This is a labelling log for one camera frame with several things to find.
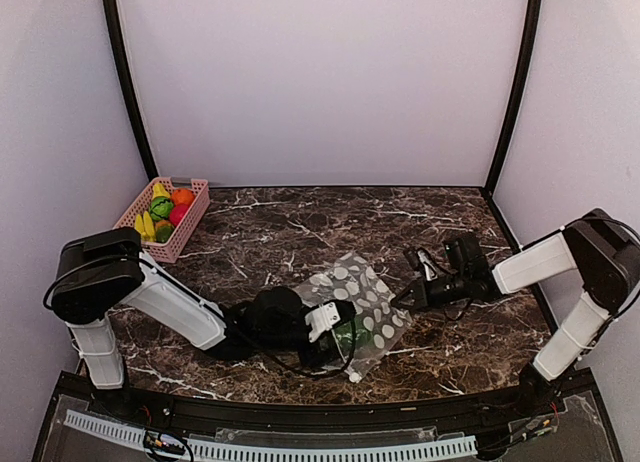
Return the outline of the green fake vegetable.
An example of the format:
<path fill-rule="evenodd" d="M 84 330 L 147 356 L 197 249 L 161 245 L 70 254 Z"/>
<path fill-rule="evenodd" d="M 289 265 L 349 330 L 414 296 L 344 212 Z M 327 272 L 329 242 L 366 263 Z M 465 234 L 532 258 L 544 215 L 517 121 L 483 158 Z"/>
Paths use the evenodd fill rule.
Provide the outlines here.
<path fill-rule="evenodd" d="M 334 329 L 336 342 L 345 354 L 349 354 L 352 347 L 355 347 L 356 350 L 365 347 L 373 339 L 372 331 L 364 325 L 362 318 L 354 319 L 353 323 L 355 329 L 352 329 L 350 322 Z"/>

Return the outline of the red fake apple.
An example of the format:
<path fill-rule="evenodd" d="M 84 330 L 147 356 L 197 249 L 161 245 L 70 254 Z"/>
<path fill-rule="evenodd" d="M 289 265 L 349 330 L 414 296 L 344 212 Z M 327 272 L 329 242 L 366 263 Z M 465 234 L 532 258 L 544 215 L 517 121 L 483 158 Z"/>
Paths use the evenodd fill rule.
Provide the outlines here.
<path fill-rule="evenodd" d="M 186 214 L 188 213 L 190 206 L 187 204 L 177 204 L 173 207 L 169 214 L 169 222 L 174 226 L 178 227 L 182 222 Z"/>

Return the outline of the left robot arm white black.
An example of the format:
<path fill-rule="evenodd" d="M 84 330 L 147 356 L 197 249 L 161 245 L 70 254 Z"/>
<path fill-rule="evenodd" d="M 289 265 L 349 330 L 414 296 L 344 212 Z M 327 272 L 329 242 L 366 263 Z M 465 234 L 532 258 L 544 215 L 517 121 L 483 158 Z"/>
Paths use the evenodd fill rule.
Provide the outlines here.
<path fill-rule="evenodd" d="M 216 360 L 261 353 L 288 369 L 276 354 L 295 352 L 295 374 L 323 379 L 346 372 L 355 358 L 352 302 L 333 299 L 309 307 L 294 290 L 276 286 L 223 308 L 166 272 L 144 251 L 134 229 L 113 229 L 62 248 L 43 305 L 66 324 L 92 384 L 120 418 L 134 417 L 141 397 L 126 384 L 126 364 L 107 315 L 118 304 L 141 311 Z"/>

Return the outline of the clear polka dot zip bag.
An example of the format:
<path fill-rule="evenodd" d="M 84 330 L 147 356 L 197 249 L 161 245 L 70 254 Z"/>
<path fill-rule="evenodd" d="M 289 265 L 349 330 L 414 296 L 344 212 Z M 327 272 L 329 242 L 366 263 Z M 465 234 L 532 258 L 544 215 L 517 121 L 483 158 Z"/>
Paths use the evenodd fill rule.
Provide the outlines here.
<path fill-rule="evenodd" d="M 360 382 L 377 363 L 390 352 L 412 325 L 406 310 L 394 308 L 390 302 L 395 294 L 359 254 L 348 252 L 326 270 L 316 273 L 295 288 L 302 303 L 310 308 L 329 301 L 350 301 L 356 318 L 372 331 L 373 339 L 355 350 L 349 366 L 341 361 L 323 369 L 343 368 L 349 381 Z"/>

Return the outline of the yellow fake lemon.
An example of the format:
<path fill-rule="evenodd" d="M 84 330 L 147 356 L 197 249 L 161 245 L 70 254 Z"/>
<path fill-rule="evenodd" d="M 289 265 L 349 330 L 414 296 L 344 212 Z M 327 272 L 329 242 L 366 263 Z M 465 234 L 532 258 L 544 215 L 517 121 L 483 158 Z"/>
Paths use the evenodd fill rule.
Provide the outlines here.
<path fill-rule="evenodd" d="M 160 182 L 156 182 L 152 187 L 152 199 L 158 197 L 171 198 L 171 193 Z"/>

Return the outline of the green orange fake pepper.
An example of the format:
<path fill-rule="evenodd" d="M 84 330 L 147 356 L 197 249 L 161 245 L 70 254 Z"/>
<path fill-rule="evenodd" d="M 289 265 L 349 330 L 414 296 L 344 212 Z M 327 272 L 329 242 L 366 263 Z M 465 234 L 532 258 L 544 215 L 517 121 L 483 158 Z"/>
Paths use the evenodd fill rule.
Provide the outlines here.
<path fill-rule="evenodd" d="M 175 227 L 169 220 L 160 220 L 155 224 L 155 241 L 159 244 L 165 244 L 172 236 Z"/>

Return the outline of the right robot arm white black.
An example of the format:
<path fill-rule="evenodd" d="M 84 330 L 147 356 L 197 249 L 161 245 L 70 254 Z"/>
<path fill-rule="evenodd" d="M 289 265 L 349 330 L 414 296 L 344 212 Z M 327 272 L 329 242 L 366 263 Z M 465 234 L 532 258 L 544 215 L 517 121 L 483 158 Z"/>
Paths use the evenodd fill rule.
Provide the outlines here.
<path fill-rule="evenodd" d="M 549 398 L 547 384 L 593 349 L 608 327 L 639 297 L 639 234 L 594 209 L 492 265 L 476 235 L 465 232 L 444 243 L 450 267 L 428 251 L 407 251 L 418 277 L 391 304 L 411 313 L 443 309 L 459 301 L 492 302 L 566 272 L 582 281 L 580 297 L 551 339 L 523 369 L 524 382 L 510 395 L 521 416 L 534 414 Z"/>

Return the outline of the yellow fake banana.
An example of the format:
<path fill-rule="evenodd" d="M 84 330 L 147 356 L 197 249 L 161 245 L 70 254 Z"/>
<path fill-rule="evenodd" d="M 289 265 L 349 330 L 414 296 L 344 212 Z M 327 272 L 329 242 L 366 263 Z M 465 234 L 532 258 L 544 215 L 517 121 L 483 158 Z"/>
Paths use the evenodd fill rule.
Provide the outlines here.
<path fill-rule="evenodd" d="M 155 225 L 148 211 L 136 215 L 134 228 L 143 242 L 156 241 Z"/>

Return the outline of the orange fake orange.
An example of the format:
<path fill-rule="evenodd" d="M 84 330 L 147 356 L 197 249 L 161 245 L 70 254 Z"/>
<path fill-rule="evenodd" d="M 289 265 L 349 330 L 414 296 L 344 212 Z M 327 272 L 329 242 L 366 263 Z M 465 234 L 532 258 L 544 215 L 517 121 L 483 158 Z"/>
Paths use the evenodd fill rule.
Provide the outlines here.
<path fill-rule="evenodd" d="M 179 188 L 171 194 L 171 200 L 175 205 L 190 206 L 195 200 L 195 194 L 190 189 Z"/>

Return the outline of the green striped fake watermelon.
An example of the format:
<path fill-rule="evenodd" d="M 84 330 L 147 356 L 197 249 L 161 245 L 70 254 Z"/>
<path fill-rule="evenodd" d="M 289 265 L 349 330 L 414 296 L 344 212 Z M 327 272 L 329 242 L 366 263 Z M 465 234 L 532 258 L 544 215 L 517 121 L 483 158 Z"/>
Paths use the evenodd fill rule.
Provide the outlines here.
<path fill-rule="evenodd" d="M 174 203 L 170 197 L 158 196 L 152 199 L 149 206 L 149 215 L 154 222 L 168 220 L 174 208 Z"/>

